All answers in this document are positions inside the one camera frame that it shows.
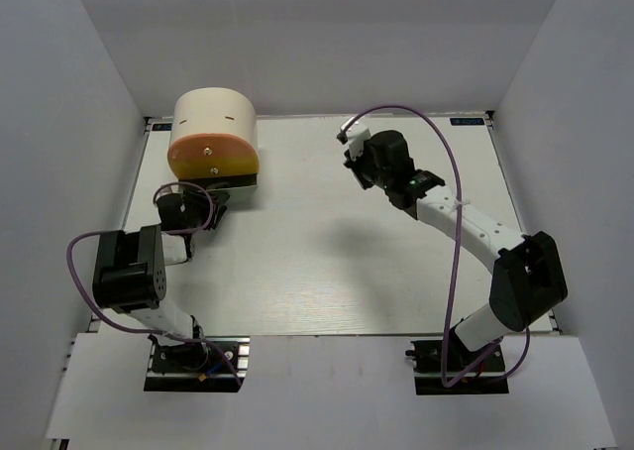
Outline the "cream cylindrical desk organizer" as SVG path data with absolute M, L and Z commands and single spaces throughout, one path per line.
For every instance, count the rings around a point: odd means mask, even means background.
M 222 87 L 184 93 L 174 106 L 166 158 L 178 180 L 226 193 L 230 204 L 249 200 L 260 171 L 253 104 Z

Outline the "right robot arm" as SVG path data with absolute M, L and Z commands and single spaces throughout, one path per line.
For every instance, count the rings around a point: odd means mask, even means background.
M 376 186 L 397 209 L 429 225 L 477 258 L 490 272 L 487 304 L 451 330 L 449 361 L 467 370 L 483 347 L 510 332 L 521 332 L 568 296 L 555 240 L 544 232 L 526 235 L 458 200 L 437 175 L 418 169 L 403 135 L 371 133 L 356 125 L 339 134 L 344 165 L 364 189 Z

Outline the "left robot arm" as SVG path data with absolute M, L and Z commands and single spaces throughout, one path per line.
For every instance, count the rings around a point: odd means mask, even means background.
M 194 235 L 213 230 L 227 211 L 229 194 L 170 184 L 155 192 L 159 223 L 136 232 L 122 230 L 99 236 L 92 296 L 100 309 L 129 316 L 144 326 L 161 346 L 176 346 L 175 358 L 197 370 L 209 358 L 209 345 L 193 315 L 167 292 L 166 268 L 190 262 Z

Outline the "blue logo sticker right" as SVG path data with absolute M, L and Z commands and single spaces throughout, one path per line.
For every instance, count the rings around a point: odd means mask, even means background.
M 484 126 L 485 121 L 483 118 L 478 117 L 451 117 L 450 123 L 452 126 Z

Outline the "blue logo sticker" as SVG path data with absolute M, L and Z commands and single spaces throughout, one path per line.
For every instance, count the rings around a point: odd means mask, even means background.
M 172 123 L 154 123 L 152 125 L 152 131 L 171 131 Z
M 478 117 L 451 117 L 450 123 L 452 126 L 484 126 L 485 121 L 483 118 Z

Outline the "blue logo sticker left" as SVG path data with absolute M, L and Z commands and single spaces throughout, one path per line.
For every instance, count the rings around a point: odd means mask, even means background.
M 152 125 L 152 131 L 171 131 L 172 123 L 154 123 Z

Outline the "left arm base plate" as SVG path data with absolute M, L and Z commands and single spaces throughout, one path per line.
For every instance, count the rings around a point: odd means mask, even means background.
M 234 394 L 246 377 L 248 337 L 215 338 L 224 358 L 208 345 L 160 346 L 156 338 L 151 342 L 145 392 Z

